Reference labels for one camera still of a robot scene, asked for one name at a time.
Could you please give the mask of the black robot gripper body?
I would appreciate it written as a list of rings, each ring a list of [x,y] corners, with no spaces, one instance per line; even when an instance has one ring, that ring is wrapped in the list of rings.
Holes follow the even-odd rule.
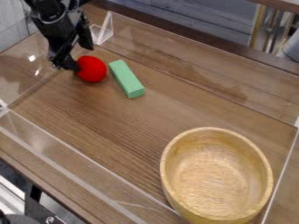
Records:
[[[65,60],[84,28],[83,17],[36,18],[36,27],[48,41],[48,59]]]

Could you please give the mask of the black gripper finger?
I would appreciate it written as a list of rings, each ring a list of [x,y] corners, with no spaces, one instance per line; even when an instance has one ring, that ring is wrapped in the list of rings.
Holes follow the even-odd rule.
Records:
[[[77,35],[79,35],[79,45],[88,49],[93,49],[92,35],[89,30],[89,21],[85,17],[85,14],[80,15],[79,24],[76,27]]]
[[[71,51],[51,51],[51,63],[57,69],[71,70],[77,72],[80,70],[80,66],[77,61],[71,56]]]

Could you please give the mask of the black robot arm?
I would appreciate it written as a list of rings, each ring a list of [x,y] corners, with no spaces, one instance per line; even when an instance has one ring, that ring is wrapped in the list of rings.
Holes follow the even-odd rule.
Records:
[[[73,46],[92,50],[89,21],[81,5],[89,0],[24,0],[31,8],[31,19],[48,41],[48,60],[57,69],[80,70],[71,56]]]

